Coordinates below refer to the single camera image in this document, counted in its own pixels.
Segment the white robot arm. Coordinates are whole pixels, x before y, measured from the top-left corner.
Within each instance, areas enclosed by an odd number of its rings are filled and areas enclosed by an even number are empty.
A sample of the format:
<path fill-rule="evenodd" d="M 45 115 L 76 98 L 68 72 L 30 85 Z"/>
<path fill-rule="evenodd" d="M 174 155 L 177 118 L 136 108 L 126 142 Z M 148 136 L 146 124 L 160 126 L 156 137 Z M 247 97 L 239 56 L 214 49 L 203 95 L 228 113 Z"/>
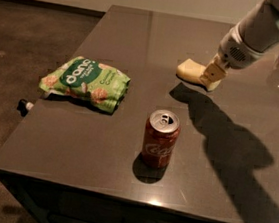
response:
<path fill-rule="evenodd" d="M 263 0 L 223 37 L 218 52 L 199 80 L 207 91 L 213 91 L 229 68 L 249 67 L 277 44 L 279 0 Z"/>

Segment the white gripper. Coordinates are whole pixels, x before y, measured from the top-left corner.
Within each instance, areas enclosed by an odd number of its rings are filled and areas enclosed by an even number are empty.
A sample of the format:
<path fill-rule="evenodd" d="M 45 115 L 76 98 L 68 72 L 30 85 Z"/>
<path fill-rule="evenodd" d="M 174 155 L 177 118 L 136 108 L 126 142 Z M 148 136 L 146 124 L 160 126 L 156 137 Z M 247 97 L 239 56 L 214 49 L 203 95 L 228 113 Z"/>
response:
<path fill-rule="evenodd" d="M 258 35 L 256 28 L 242 23 L 229 30 L 218 46 L 218 54 L 207 64 L 200 76 L 207 91 L 212 92 L 218 87 L 220 81 L 227 76 L 228 67 L 241 70 L 264 55 L 264 45 Z"/>

